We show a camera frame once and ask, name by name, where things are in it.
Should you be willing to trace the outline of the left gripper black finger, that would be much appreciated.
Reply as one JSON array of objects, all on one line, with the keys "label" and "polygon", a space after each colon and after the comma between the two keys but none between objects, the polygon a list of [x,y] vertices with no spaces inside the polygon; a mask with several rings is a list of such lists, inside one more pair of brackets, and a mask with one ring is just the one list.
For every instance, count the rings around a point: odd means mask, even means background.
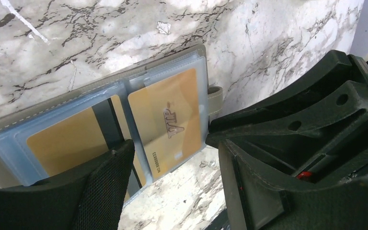
[{"label": "left gripper black finger", "polygon": [[34,185],[0,189],[0,230],[116,230],[134,153],[129,139]]}]

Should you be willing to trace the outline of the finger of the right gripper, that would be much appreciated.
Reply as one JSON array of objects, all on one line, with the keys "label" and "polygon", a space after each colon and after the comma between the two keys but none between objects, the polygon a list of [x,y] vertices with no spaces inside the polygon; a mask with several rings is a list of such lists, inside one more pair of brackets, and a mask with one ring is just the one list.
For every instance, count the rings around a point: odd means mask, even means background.
[{"label": "finger of the right gripper", "polygon": [[320,187],[269,167],[230,140],[218,149],[233,230],[368,230],[368,175]]}]

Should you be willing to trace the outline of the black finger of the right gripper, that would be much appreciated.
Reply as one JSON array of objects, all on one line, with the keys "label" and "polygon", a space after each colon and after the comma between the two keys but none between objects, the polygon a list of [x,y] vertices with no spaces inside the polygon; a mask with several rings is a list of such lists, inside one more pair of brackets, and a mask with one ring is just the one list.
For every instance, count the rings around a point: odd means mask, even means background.
[{"label": "black finger of the right gripper", "polygon": [[349,152],[357,111],[349,55],[331,50],[291,85],[213,120],[206,143],[227,139],[272,168],[296,178],[342,177],[368,164]]}]

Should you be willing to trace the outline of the gold credit card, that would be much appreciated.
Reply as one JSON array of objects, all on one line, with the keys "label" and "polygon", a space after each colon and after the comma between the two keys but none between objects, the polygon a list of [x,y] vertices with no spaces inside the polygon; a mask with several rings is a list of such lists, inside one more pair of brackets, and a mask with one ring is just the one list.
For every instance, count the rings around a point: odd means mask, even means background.
[{"label": "gold credit card", "polygon": [[196,69],[189,69],[128,96],[155,180],[202,147]]},{"label": "gold credit card", "polygon": [[48,175],[92,160],[130,138],[120,96],[113,95],[27,138]]}]

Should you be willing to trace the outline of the grey card holder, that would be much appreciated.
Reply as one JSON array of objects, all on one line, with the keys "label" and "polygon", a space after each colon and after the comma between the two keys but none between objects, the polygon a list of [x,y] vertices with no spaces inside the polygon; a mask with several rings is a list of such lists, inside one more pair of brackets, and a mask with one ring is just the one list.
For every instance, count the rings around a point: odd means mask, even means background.
[{"label": "grey card holder", "polygon": [[144,60],[0,118],[0,189],[33,185],[132,139],[128,203],[205,147],[221,107],[203,44]]}]

